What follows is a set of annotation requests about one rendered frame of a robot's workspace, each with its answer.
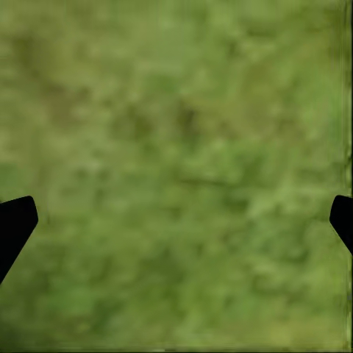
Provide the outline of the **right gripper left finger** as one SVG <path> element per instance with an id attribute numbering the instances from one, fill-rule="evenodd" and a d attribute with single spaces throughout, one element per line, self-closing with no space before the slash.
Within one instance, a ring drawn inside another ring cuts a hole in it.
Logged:
<path id="1" fill-rule="evenodd" d="M 38 223 L 31 196 L 0 204 L 0 284 Z"/>

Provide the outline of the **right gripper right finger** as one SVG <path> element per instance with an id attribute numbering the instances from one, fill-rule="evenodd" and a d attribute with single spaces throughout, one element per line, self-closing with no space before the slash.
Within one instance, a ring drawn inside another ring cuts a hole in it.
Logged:
<path id="1" fill-rule="evenodd" d="M 345 196 L 335 196 L 332 203 L 329 222 L 353 254 L 353 199 Z"/>

